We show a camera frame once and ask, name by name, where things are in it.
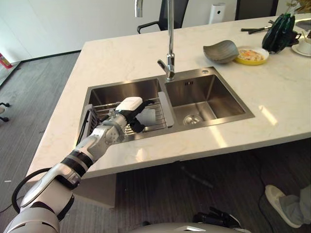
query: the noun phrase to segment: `faucet handle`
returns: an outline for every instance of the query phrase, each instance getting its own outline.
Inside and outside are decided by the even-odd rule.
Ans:
[[[165,73],[167,74],[167,79],[168,79],[168,80],[173,80],[173,76],[174,76],[175,72],[171,71],[171,70],[167,67],[167,65],[164,64],[164,62],[163,62],[161,59],[159,59],[159,60],[157,61],[157,63],[159,64],[159,66],[160,66],[160,67],[165,71]]]

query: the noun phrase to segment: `pant leg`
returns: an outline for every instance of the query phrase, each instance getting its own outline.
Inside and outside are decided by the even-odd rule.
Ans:
[[[297,225],[311,222],[311,185],[300,190],[300,198],[288,195],[279,199],[288,219]]]

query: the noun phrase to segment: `yellow plate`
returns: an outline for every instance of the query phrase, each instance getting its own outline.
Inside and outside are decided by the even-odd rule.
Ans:
[[[241,46],[241,47],[238,47],[238,50],[252,50],[252,51],[255,51],[257,53],[260,53],[263,56],[263,60],[261,60],[261,61],[247,61],[247,60],[241,59],[239,57],[237,57],[235,59],[236,62],[244,64],[244,65],[248,65],[248,66],[261,65],[261,64],[265,63],[269,57],[269,52],[267,50],[264,50],[263,48],[260,48],[260,47]]]

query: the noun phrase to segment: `kitchen island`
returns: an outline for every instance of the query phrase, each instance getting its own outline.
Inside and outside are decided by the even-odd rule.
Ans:
[[[303,14],[296,19],[310,17],[311,14]],[[245,66],[235,62],[216,64],[203,54],[204,45],[227,39],[237,46],[261,47],[265,32],[249,35],[241,28],[261,28],[270,19],[276,17],[174,30],[175,71],[215,67],[254,118],[112,145],[74,191],[90,201],[113,207],[118,172],[311,137],[309,57],[285,48],[270,54],[263,65]],[[156,61],[165,60],[167,48],[165,31],[86,42],[28,174],[62,161],[75,147],[89,86],[162,75]]]

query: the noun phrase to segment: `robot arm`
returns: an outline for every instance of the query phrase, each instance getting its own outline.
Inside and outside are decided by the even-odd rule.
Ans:
[[[123,129],[130,124],[135,132],[144,128],[136,119],[151,101],[140,97],[126,98],[109,120],[97,126],[64,160],[52,167],[25,195],[20,213],[4,233],[59,233],[62,220],[73,204],[72,190],[108,147],[122,139]]]

